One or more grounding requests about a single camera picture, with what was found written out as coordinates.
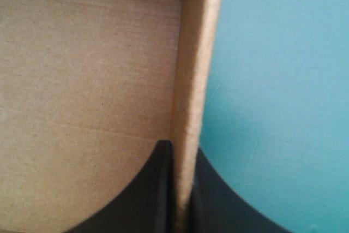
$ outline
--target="cardboard edge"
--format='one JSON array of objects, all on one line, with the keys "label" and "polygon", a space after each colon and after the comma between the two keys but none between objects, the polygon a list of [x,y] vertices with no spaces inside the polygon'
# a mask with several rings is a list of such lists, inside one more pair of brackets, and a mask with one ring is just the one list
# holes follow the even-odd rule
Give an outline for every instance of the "cardboard edge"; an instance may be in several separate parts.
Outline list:
[{"label": "cardboard edge", "polygon": [[184,231],[221,0],[183,0],[170,139],[176,232]]}]

